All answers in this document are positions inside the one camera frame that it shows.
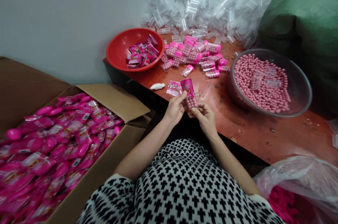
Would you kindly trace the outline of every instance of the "person's left hand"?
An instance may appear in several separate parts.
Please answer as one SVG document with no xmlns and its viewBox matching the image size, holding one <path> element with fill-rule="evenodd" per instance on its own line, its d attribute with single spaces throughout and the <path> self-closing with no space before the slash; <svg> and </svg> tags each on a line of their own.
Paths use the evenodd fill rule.
<svg viewBox="0 0 338 224">
<path fill-rule="evenodd" d="M 185 110 L 182 102 L 186 97 L 187 92 L 183 91 L 182 94 L 171 98 L 163 119 L 169 120 L 169 122 L 174 126 L 177 125 Z"/>
</svg>

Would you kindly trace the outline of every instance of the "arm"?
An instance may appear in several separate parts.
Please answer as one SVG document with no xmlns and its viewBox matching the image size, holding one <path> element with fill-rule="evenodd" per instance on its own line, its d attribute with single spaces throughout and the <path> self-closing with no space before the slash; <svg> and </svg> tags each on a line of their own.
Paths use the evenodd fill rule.
<svg viewBox="0 0 338 224">
<path fill-rule="evenodd" d="M 169 101 L 167 111 L 161 122 L 123 158 L 113 174 L 118 173 L 130 178 L 133 182 L 137 181 L 153 161 L 171 130 L 181 120 L 184 113 L 182 101 L 186 96 L 187 92 L 184 91 L 181 95 Z"/>
<path fill-rule="evenodd" d="M 189 117 L 196 117 L 199 120 L 201 128 L 210 142 L 220 167 L 227 171 L 238 182 L 247 195 L 260 195 L 261 193 L 254 180 L 218 136 L 215 115 L 209 106 L 207 104 L 199 104 L 199 107 L 192 108 L 188 115 Z"/>
</svg>

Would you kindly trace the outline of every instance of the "clear plastic bowl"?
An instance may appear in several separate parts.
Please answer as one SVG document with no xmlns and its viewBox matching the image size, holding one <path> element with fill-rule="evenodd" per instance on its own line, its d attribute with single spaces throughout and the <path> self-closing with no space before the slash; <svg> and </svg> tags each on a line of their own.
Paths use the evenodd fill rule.
<svg viewBox="0 0 338 224">
<path fill-rule="evenodd" d="M 241 56 L 248 54 L 255 54 L 255 57 L 260 60 L 268 60 L 270 63 L 274 63 L 278 67 L 285 69 L 285 73 L 288 76 L 288 93 L 291 98 L 291 102 L 289 103 L 290 110 L 280 113 L 271 113 L 251 102 L 241 91 L 235 80 L 234 70 L 238 59 Z M 297 117 L 307 111 L 312 101 L 311 85 L 303 71 L 288 58 L 266 49 L 251 49 L 239 54 L 231 66 L 230 77 L 228 77 L 227 80 L 227 88 L 232 99 L 242 108 L 256 110 L 272 117 Z"/>
</svg>

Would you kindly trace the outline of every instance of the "green bag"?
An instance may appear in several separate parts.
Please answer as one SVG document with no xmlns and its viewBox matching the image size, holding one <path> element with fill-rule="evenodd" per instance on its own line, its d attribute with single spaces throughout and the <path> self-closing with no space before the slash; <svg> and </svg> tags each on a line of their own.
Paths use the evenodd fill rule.
<svg viewBox="0 0 338 224">
<path fill-rule="evenodd" d="M 263 47 L 298 64 L 314 98 L 338 115 L 338 0 L 272 0 L 258 35 Z"/>
</svg>

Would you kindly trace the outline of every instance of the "gray wall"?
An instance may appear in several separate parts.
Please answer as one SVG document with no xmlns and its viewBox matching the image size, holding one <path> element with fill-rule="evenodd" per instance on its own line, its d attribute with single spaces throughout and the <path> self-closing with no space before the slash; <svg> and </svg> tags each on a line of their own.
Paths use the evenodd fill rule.
<svg viewBox="0 0 338 224">
<path fill-rule="evenodd" d="M 69 83 L 108 82 L 105 48 L 149 0 L 0 0 L 0 55 Z"/>
</svg>

